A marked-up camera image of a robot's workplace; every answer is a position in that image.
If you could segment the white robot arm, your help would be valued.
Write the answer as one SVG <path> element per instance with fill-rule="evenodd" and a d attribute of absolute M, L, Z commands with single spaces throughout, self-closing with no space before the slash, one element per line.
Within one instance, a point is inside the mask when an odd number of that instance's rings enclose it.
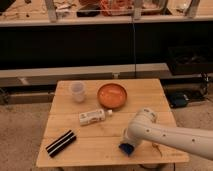
<path fill-rule="evenodd" d="M 130 156 L 146 140 L 213 160 L 213 131 L 164 126 L 156 120 L 153 110 L 140 109 L 124 130 L 120 150 Z"/>

